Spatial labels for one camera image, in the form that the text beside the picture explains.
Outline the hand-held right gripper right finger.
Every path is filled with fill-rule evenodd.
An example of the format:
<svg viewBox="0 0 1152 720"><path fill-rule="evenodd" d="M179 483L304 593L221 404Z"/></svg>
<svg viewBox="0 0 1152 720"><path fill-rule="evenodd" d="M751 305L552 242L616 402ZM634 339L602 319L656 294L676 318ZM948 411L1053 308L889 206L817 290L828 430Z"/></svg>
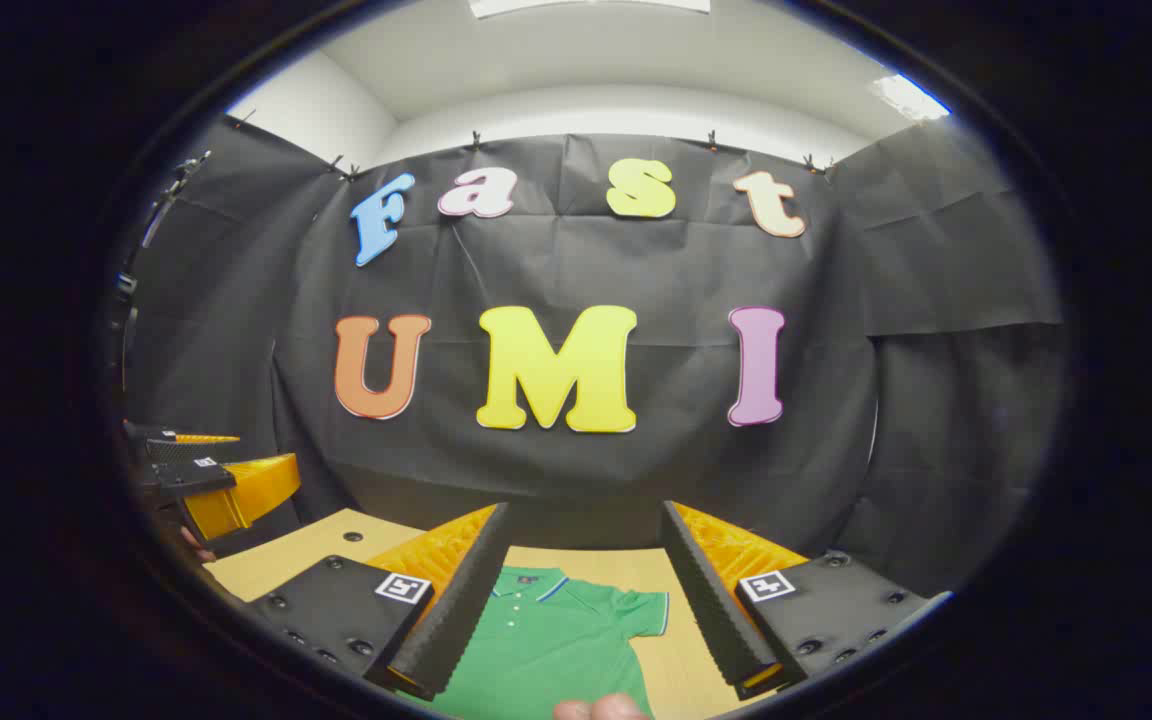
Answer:
<svg viewBox="0 0 1152 720"><path fill-rule="evenodd" d="M954 597L916 593L844 551L809 559L669 500L660 544L740 700L859 662Z"/></svg>

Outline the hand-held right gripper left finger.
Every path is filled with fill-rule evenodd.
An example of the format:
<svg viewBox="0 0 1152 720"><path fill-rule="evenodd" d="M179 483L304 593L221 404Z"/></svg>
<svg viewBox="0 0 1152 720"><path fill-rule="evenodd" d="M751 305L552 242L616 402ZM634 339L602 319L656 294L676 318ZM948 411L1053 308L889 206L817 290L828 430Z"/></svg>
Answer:
<svg viewBox="0 0 1152 720"><path fill-rule="evenodd" d="M338 676L433 700L465 655L511 530L511 505L493 503L366 561L324 556L244 611Z"/></svg>

